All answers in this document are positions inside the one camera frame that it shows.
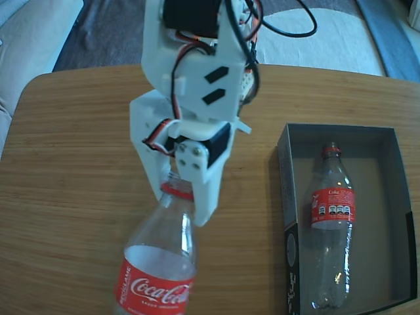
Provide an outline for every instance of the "clear plastic bottle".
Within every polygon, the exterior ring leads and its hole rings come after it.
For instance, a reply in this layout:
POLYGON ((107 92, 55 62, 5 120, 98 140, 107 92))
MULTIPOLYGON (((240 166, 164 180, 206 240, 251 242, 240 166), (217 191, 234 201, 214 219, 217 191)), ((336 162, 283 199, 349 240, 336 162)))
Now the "clear plastic bottle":
POLYGON ((194 202, 178 183, 164 186, 158 208, 125 246, 114 315, 185 313, 196 274, 194 202))
POLYGON ((355 195, 343 164, 341 150, 330 142, 322 150, 322 169, 312 193, 314 283, 310 302, 315 309, 343 305, 350 290, 350 241, 355 219, 355 195))

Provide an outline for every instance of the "open box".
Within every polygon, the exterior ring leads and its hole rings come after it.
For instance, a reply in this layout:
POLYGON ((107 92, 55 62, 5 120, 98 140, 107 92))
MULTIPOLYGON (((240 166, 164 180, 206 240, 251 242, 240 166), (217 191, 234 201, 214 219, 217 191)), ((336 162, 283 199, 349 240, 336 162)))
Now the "open box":
POLYGON ((338 142, 356 192, 350 293, 328 314, 370 314, 417 297, 410 195, 394 129, 287 124, 278 142, 285 228, 287 313, 318 314, 308 291, 310 224, 305 205, 327 141, 338 142))

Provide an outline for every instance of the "gray carpet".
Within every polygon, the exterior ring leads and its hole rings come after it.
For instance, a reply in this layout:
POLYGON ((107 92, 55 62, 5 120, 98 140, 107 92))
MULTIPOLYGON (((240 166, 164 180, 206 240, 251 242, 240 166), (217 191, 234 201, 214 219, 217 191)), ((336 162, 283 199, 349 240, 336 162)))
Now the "gray carpet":
MULTIPOLYGON (((58 58, 55 71, 138 64, 143 39, 144 0, 84 0, 85 6, 58 58)), ((296 0, 262 0, 265 14, 297 9, 296 0)), ((355 0, 305 0, 361 16, 355 0)))
POLYGON ((420 82, 420 63, 388 1, 357 0, 382 58, 385 73, 420 82))
MULTIPOLYGON (((387 75, 420 81, 418 59, 387 0, 304 1, 310 8, 331 9, 364 17, 377 44, 387 75)), ((410 5, 413 0, 401 1, 410 5)), ((85 6, 54 70, 140 63, 145 0, 84 2, 85 6)), ((262 2, 266 15, 300 7, 296 0, 262 2)))

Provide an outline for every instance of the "robotic arm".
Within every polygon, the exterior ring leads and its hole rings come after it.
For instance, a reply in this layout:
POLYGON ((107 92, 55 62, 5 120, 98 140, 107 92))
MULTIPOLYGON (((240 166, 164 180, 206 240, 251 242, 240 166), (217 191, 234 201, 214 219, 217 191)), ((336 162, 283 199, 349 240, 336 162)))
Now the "robotic arm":
POLYGON ((248 4, 146 2, 142 69, 155 90, 130 104, 131 140, 158 199, 175 158, 180 178, 192 183, 198 226, 217 207, 236 131, 251 132, 238 116, 259 84, 246 53, 257 31, 248 4))

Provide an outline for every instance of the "coca-cola label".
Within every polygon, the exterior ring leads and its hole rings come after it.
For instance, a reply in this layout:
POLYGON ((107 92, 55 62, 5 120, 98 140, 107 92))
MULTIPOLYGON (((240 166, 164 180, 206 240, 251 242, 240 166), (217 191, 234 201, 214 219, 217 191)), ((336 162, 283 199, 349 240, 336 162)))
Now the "coca-cola label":
POLYGON ((117 302, 133 315, 184 314, 193 279, 171 281, 153 277, 124 259, 115 290, 117 302))
POLYGON ((354 222, 354 190, 350 188, 325 188, 312 193, 312 223, 322 221, 354 222))

